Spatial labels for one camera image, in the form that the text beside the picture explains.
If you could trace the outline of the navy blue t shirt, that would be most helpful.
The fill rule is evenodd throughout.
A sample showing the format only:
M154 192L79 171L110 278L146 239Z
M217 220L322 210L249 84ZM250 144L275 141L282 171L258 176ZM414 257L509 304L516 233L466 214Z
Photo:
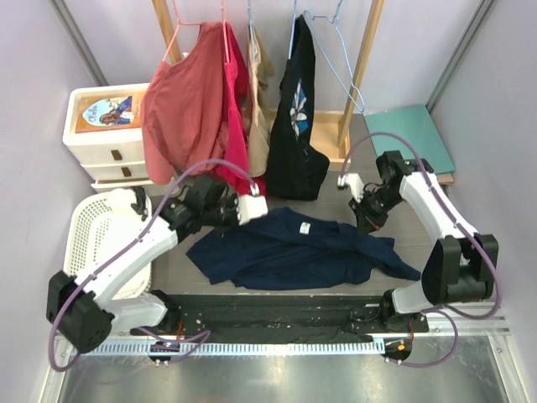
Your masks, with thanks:
M374 269L397 279L420 279L395 252L392 238L360 234L350 224L288 207L225 232L213 230L186 255L212 284L231 281L250 290L360 285Z

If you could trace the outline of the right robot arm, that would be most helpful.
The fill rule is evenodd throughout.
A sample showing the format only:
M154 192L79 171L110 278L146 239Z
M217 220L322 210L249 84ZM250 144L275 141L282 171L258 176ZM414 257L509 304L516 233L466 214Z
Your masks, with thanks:
M499 296L497 239L479 233L462 217L426 160L406 160L399 151L387 151L377 157L376 166L381 182L372 190L357 173L345 173L337 180L339 188L351 192L349 206L358 230L379 230L387 222L389 211L406 202L433 243L420 278L412 285L384 293L378 312L382 327L396 332L409 317L434 308L446 308L472 320L496 314L498 304L482 315L464 312L455 304Z

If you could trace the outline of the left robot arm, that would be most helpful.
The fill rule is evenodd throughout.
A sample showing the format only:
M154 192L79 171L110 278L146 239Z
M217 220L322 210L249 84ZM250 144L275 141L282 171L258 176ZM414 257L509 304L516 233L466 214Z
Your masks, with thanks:
M77 353L89 353L114 332L155 329L171 334L179 309L161 290L135 298L114 297L139 271L204 226L242 226L267 212L260 194L225 195L227 185L210 176L195 179L183 200L165 197L131 243L94 269L75 276L63 270L50 278L46 318Z

